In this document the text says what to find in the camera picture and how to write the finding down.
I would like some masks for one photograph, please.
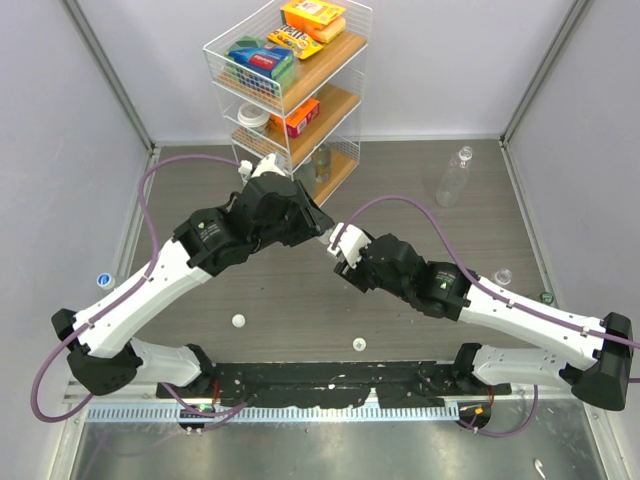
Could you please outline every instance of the bottle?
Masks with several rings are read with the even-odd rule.
[[[462,147],[456,152],[447,166],[440,185],[436,191],[436,200],[443,207],[453,207],[460,198],[462,190],[469,179],[469,167],[471,166],[473,150],[471,147]]]
[[[493,274],[493,281],[501,287],[506,287],[507,285],[509,285],[512,279],[513,275],[511,274],[511,270],[509,270],[508,268],[501,268]]]
[[[311,157],[316,165],[316,182],[328,181],[331,177],[331,149],[323,143]]]

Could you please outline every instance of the snack box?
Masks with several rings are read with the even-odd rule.
[[[344,7],[338,7],[319,0],[292,0],[281,10],[284,23],[307,33],[319,42],[330,42],[346,26],[346,21],[340,17],[345,11]],[[323,38],[318,35],[319,32],[337,20],[340,20],[338,23],[341,28],[338,28],[335,33],[331,29],[332,33],[329,36],[325,35]]]
[[[243,37],[234,43],[225,55],[239,65],[278,82],[282,90],[286,90],[296,79],[293,51],[272,43],[260,47],[256,45],[255,42],[250,43],[249,37]],[[259,75],[233,65],[229,66],[229,72],[242,85],[272,95],[279,94],[272,83]]]
[[[283,47],[293,49],[293,53],[300,60],[309,58],[323,48],[320,43],[306,33],[286,24],[267,35],[267,39]]]
[[[273,80],[293,67],[291,49],[270,44],[263,47],[238,48],[229,51],[228,56],[236,63]]]
[[[297,138],[304,128],[311,123],[320,113],[320,102],[315,98],[309,98],[300,105],[295,112],[287,117],[287,134],[291,138]],[[276,128],[280,131],[284,130],[282,126],[282,117],[271,115],[271,120]]]

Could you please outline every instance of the yellow box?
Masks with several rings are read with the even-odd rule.
[[[346,9],[330,3],[321,2],[320,0],[292,0],[282,7],[282,17],[285,23],[294,28],[310,35],[313,39],[328,43],[337,33],[344,30],[346,22],[341,19],[340,15]],[[319,35],[322,30],[329,27],[333,22],[340,20],[340,27],[335,35],[327,36]]]

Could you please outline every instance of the white bottle cap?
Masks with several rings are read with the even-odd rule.
[[[96,278],[96,283],[103,290],[111,290],[116,286],[116,279],[109,273],[101,273],[98,275],[98,278]]]
[[[242,328],[244,327],[245,323],[247,323],[247,321],[244,318],[244,315],[236,313],[231,319],[231,323],[233,323],[233,326],[236,328]]]

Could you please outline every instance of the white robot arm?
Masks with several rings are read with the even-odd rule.
[[[588,333],[631,339],[628,318],[615,313],[600,319],[564,312],[474,274],[483,291],[456,265],[425,262],[411,245],[393,235],[375,239],[354,225],[347,226],[334,247],[341,229],[338,224],[328,251],[342,260],[336,273],[361,291],[382,288],[427,316],[489,327],[540,347],[497,349],[465,344],[455,362],[461,377],[483,385],[525,383],[571,389],[592,405],[624,408],[633,351]],[[487,291],[511,301],[505,304]],[[514,304],[564,320],[580,331],[542,320],[513,308]]]
[[[506,296],[505,304],[462,275],[451,263],[425,262],[393,235],[374,238],[349,225],[334,247],[342,224],[324,214],[300,182],[278,168],[275,155],[256,168],[240,168],[246,185],[226,205],[198,210],[180,225],[160,251],[146,277],[146,266],[95,305],[79,312],[60,310],[52,322],[60,339],[86,324],[144,277],[142,287],[83,331],[69,345],[74,376],[95,395],[112,393],[131,381],[167,382],[182,395],[197,396],[215,379],[215,366],[197,345],[170,348],[134,338],[136,332],[175,299],[244,263],[249,255],[279,242],[296,246],[311,238],[326,240],[339,260],[335,272],[362,292],[382,288],[435,318],[490,327],[539,348],[496,349],[464,344],[453,364],[463,390],[508,383],[571,389],[581,400],[601,408],[624,408],[632,352],[586,332],[631,339],[629,319],[604,319],[562,312],[521,297],[475,276],[485,290]],[[541,320],[513,304],[577,325],[582,333]]]
[[[98,312],[142,286],[91,324],[69,345],[74,376],[94,395],[112,393],[129,382],[167,382],[197,393],[210,385],[213,365],[197,345],[170,348],[133,336],[175,299],[249,255],[279,242],[296,246],[324,234],[333,221],[299,182],[289,180],[268,155],[252,168],[240,166],[245,187],[226,205],[198,210],[174,231],[148,277],[148,264],[107,297],[79,312],[62,309],[52,317],[62,340]]]

